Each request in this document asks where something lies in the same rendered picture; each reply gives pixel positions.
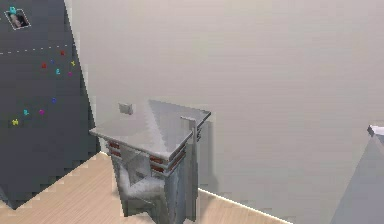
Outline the grey chair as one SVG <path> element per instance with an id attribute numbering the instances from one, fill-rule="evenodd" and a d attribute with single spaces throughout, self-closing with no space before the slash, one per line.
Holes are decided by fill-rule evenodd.
<path id="1" fill-rule="evenodd" d="M 156 224 L 196 220 L 198 197 L 197 120 L 186 117 L 193 143 L 182 151 L 165 176 L 153 173 L 131 184 L 126 169 L 113 162 L 125 217 L 147 212 Z"/>

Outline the dark grey fridge with magnets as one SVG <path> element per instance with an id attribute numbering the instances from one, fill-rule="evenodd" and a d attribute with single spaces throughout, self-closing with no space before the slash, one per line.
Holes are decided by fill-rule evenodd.
<path id="1" fill-rule="evenodd" d="M 98 153 L 94 126 L 65 1 L 0 0 L 0 200 L 17 209 Z"/>

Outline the framed photo on fridge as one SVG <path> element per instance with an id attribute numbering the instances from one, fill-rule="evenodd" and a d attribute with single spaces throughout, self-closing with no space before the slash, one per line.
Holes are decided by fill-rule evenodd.
<path id="1" fill-rule="evenodd" d="M 31 26 L 22 9 L 10 7 L 8 11 L 4 12 L 4 14 L 14 30 L 19 30 Z"/>

